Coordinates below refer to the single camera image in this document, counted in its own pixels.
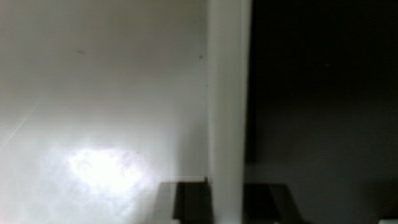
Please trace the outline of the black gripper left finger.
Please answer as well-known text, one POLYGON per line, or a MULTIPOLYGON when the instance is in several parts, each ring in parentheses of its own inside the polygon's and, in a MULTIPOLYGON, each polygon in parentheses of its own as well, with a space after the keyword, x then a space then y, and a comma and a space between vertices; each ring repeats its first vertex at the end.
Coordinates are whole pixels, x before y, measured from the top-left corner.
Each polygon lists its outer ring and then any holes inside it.
POLYGON ((172 219, 179 224, 213 224, 211 189, 206 182, 179 182, 172 219))

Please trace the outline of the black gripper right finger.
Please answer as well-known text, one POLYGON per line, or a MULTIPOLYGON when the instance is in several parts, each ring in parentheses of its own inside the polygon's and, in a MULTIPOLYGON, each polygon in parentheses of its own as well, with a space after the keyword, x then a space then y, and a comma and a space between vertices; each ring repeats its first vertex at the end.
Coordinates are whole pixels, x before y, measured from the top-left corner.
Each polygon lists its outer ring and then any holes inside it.
POLYGON ((284 184, 245 184, 243 224, 307 224, 284 184))

